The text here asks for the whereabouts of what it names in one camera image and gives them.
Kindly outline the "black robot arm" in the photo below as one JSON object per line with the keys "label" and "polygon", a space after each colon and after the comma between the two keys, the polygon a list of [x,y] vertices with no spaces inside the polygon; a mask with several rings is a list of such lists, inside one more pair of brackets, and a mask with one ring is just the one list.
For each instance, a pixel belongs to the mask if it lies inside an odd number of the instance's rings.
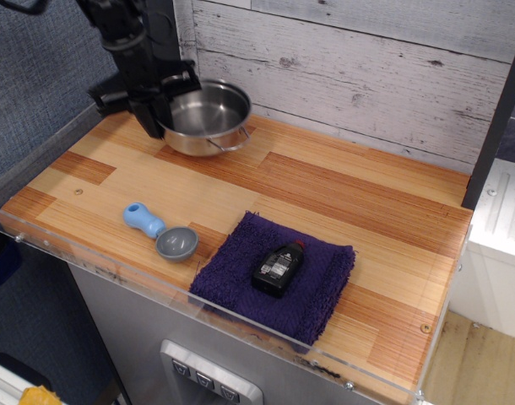
{"label": "black robot arm", "polygon": [[170,102],[201,88],[195,61],[154,54],[143,23],[144,1],[80,1],[79,6],[117,66],[117,73],[89,89],[97,111],[102,116],[129,111],[151,138],[164,138],[164,125],[173,122]]}

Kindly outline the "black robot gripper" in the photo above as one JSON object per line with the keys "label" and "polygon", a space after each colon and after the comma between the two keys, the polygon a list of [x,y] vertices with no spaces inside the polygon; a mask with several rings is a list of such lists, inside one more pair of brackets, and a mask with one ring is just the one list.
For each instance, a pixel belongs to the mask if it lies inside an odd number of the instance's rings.
{"label": "black robot gripper", "polygon": [[172,127],[170,102],[201,88],[192,60],[165,61],[156,57],[145,35],[132,39],[103,40],[117,72],[89,89],[102,115],[128,109],[151,138],[163,139]]}

